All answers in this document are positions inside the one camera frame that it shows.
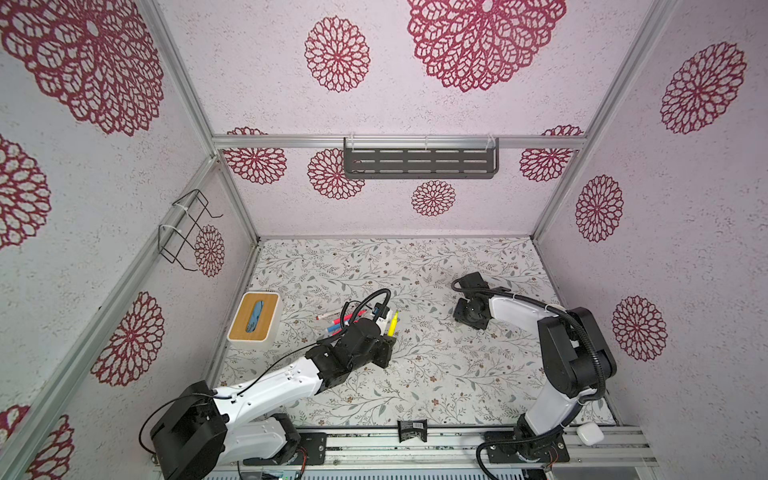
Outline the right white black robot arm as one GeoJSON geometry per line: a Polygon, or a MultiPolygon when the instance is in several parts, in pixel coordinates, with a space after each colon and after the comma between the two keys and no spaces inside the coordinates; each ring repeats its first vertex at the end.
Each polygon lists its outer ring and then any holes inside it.
{"type": "Polygon", "coordinates": [[[478,272],[450,287],[462,295],[454,309],[457,322],[476,330],[495,322],[538,338],[546,382],[519,419],[520,439],[542,442],[578,417],[586,404],[604,398],[617,363],[591,311],[567,310],[504,287],[492,288],[478,272]]]}

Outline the yellow highlighter pen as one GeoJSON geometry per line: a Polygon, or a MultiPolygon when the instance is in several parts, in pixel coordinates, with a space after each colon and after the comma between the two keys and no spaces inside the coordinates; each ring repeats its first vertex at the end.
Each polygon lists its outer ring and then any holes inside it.
{"type": "Polygon", "coordinates": [[[388,336],[390,336],[390,337],[394,336],[395,330],[396,330],[396,327],[397,327],[397,324],[398,324],[398,319],[399,319],[399,312],[395,311],[393,313],[393,315],[392,315],[392,318],[389,321],[389,326],[388,326],[388,331],[387,331],[387,335],[388,336]]]}

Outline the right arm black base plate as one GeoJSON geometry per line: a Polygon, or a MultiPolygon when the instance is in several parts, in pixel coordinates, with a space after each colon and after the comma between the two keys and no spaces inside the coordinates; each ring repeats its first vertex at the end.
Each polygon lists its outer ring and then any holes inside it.
{"type": "Polygon", "coordinates": [[[488,431],[483,434],[485,443],[490,443],[487,454],[491,464],[503,463],[567,463],[571,460],[566,447],[563,433],[547,438],[512,445],[510,441],[517,440],[513,430],[488,431]]]}

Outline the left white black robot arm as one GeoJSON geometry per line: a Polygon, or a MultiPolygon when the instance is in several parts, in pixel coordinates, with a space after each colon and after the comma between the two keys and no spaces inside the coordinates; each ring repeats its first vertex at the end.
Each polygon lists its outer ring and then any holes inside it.
{"type": "Polygon", "coordinates": [[[203,479],[228,463],[288,463],[301,436],[280,408],[341,385],[369,364],[386,368],[395,344],[377,322],[362,318],[247,386],[191,384],[149,432],[163,477],[203,479]]]}

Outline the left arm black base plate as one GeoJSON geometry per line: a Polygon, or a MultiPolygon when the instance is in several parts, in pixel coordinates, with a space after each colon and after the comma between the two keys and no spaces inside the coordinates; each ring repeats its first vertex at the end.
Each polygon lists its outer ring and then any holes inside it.
{"type": "Polygon", "coordinates": [[[319,466],[325,463],[328,435],[325,433],[300,433],[298,440],[288,443],[272,458],[245,459],[242,464],[248,467],[293,465],[319,466]]]}

